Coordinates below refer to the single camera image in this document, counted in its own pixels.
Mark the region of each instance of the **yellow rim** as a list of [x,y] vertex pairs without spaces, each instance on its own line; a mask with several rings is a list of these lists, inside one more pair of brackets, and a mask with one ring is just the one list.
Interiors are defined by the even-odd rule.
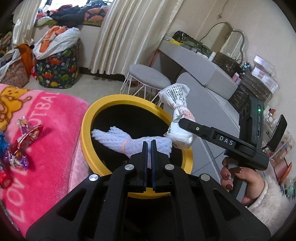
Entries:
[[[155,114],[168,125],[170,125],[171,123],[171,117],[163,109],[159,108],[157,105],[147,100],[144,100],[136,96],[109,95],[94,102],[85,113],[85,116],[82,121],[81,149],[91,170],[94,173],[99,174],[100,176],[111,174],[111,171],[101,162],[100,158],[97,156],[91,142],[90,129],[91,129],[92,122],[98,113],[100,113],[102,110],[110,106],[118,105],[118,104],[129,104],[129,105],[141,107]],[[192,149],[190,148],[188,150],[182,150],[182,154],[183,154],[183,161],[182,161],[181,167],[182,169],[184,169],[186,173],[191,173],[192,166],[193,166]],[[147,191],[143,194],[139,194],[139,193],[129,194],[130,197],[135,197],[135,198],[156,198],[156,197],[161,197],[166,195],[168,194],[155,193],[152,190],[152,188],[147,188]]]

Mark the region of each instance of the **gray stool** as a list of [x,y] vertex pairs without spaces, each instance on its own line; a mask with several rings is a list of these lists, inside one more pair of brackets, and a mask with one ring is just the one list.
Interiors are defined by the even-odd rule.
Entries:
[[156,90],[155,97],[151,101],[153,102],[157,97],[158,91],[163,90],[164,88],[171,85],[171,82],[167,77],[165,77],[162,73],[158,72],[157,70],[150,68],[148,66],[141,64],[133,64],[129,66],[128,70],[129,73],[125,81],[123,82],[123,85],[120,89],[120,94],[123,94],[126,87],[128,87],[127,94],[129,95],[131,89],[131,82],[133,81],[133,79],[135,79],[139,82],[139,88],[135,93],[131,93],[131,95],[136,95],[137,93],[139,93],[141,89],[144,88],[144,99],[146,99],[146,88],[148,87],[151,88],[149,101],[151,99],[152,90]]

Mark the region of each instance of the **brown nail polish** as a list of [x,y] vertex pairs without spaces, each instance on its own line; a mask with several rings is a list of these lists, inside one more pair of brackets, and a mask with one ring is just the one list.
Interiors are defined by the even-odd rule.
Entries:
[[233,187],[232,187],[230,184],[227,184],[227,185],[226,185],[226,188],[227,188],[229,191],[231,191],[231,190],[233,189]]
[[234,172],[234,173],[240,173],[242,171],[242,169],[240,167],[234,167],[229,169],[230,172]]
[[228,175],[228,174],[225,174],[225,175],[224,175],[224,179],[225,179],[225,180],[229,180],[230,178],[231,178],[230,175]]

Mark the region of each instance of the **white curtain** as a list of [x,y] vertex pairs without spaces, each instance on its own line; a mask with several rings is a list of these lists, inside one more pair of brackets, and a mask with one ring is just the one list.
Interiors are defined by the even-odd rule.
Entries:
[[115,0],[102,24],[90,70],[127,75],[149,65],[183,0]]
[[15,10],[12,48],[20,44],[31,45],[34,22],[41,0],[24,0]]

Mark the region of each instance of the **pink blanket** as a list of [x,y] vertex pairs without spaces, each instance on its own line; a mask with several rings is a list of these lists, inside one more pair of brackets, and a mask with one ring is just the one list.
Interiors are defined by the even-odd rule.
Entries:
[[29,169],[11,168],[11,187],[0,199],[23,236],[27,229],[87,177],[79,134],[88,103],[72,96],[0,84],[0,128],[13,143],[21,136],[17,119],[31,126],[44,124],[39,139],[26,154]]

